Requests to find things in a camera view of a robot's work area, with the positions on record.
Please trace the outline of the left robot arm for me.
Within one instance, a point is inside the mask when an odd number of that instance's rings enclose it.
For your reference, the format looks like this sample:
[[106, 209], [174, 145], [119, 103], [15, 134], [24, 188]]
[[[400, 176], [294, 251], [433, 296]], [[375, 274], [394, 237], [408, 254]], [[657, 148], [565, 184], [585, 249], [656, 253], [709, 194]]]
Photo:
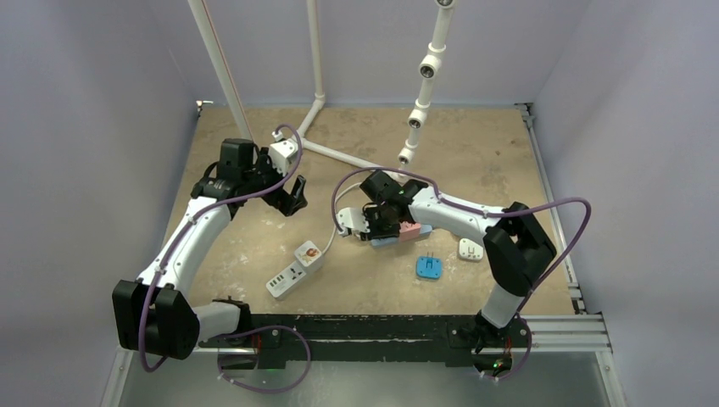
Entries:
[[306, 180], [296, 176], [303, 149], [296, 138], [275, 137], [267, 147], [227, 138], [219, 158], [193, 185], [178, 227], [151, 264], [112, 292], [120, 346], [158, 357], [184, 360], [201, 342], [222, 337], [233, 347], [253, 335], [248, 304], [231, 298], [193, 307], [192, 283], [215, 240], [250, 199], [260, 198], [288, 217], [306, 207]]

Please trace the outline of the blue plug adapter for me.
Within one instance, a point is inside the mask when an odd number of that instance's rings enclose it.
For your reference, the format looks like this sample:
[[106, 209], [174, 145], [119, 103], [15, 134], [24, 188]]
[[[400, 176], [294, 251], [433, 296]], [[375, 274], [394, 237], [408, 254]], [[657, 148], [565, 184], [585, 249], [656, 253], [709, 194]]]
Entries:
[[419, 279], [436, 281], [443, 275], [443, 262], [432, 256], [420, 256], [415, 263], [415, 276]]

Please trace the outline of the white USB power strip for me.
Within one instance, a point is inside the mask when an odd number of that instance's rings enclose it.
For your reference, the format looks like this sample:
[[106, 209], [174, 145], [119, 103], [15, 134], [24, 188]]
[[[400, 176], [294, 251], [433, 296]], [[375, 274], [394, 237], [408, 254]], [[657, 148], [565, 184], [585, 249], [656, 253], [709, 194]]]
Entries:
[[307, 271], [299, 262], [293, 261], [272, 277], [265, 284], [265, 288], [275, 300], [283, 300], [312, 274], [312, 271]]

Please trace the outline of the pink cube adapter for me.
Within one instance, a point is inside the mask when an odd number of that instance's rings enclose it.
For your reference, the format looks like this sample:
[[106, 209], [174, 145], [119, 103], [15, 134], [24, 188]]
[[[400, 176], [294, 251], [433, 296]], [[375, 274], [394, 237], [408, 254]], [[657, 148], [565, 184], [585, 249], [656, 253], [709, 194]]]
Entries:
[[421, 235], [421, 224], [411, 223], [411, 222], [402, 222], [400, 224], [398, 240], [401, 243], [414, 240], [414, 239], [418, 238], [420, 235]]

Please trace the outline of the light blue power strip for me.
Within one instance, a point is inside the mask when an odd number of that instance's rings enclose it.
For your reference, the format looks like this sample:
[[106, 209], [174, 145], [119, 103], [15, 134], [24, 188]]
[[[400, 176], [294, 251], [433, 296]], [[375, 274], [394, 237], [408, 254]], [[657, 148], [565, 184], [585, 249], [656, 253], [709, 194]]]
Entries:
[[371, 240], [371, 246], [373, 248], [382, 248], [398, 243], [406, 243], [428, 237], [432, 231], [433, 228], [429, 225], [404, 222], [400, 225], [399, 235], [397, 237], [373, 239]]

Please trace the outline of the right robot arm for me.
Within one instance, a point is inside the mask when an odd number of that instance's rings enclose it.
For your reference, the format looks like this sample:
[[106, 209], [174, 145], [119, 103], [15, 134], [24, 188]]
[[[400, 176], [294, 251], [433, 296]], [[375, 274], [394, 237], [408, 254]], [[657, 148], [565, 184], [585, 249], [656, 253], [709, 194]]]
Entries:
[[429, 225], [479, 244], [488, 259], [494, 286], [478, 312], [476, 333], [485, 344], [506, 338], [510, 322], [557, 250], [527, 206], [508, 208], [442, 198], [427, 182], [395, 181], [382, 170], [373, 171], [359, 185], [370, 203], [362, 210], [364, 239], [394, 237], [402, 222]]

